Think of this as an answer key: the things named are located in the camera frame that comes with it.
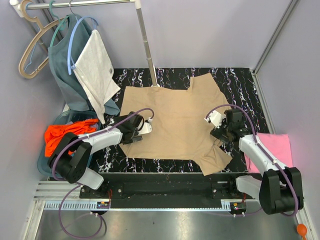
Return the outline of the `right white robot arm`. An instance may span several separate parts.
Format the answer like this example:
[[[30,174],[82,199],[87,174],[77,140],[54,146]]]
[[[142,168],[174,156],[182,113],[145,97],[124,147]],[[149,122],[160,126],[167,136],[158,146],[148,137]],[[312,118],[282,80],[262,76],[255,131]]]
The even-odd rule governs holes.
[[[268,215],[295,216],[304,207],[301,172],[277,159],[258,138],[255,128],[245,126],[245,121],[252,121],[241,107],[234,104],[227,107],[224,113],[215,107],[205,116],[213,124],[210,134],[225,144],[237,143],[262,176],[261,180],[251,175],[237,177],[227,185],[228,195],[235,199],[249,195],[259,201]]]

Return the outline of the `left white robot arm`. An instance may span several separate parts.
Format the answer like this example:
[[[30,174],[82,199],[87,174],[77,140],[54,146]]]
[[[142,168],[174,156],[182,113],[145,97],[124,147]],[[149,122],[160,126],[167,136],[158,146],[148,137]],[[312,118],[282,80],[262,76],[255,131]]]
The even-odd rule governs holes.
[[[53,176],[59,175],[70,184],[87,186],[95,197],[103,198],[108,193],[108,186],[99,173],[88,167],[89,158],[109,146],[141,141],[139,131],[144,126],[143,116],[131,111],[117,117],[114,124],[99,131],[84,135],[68,132],[59,141],[47,165]]]

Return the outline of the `beige t shirt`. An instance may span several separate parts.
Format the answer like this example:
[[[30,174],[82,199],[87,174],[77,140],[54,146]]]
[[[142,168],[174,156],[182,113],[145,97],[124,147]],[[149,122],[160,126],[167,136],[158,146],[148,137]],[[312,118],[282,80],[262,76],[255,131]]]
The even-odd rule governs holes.
[[[141,141],[121,145],[128,158],[192,160],[207,176],[222,171],[232,160],[210,132],[213,126],[205,117],[214,107],[220,113],[228,109],[227,99],[210,73],[191,77],[187,90],[164,87],[127,86],[121,115],[140,111],[150,117],[154,111],[151,133]]]

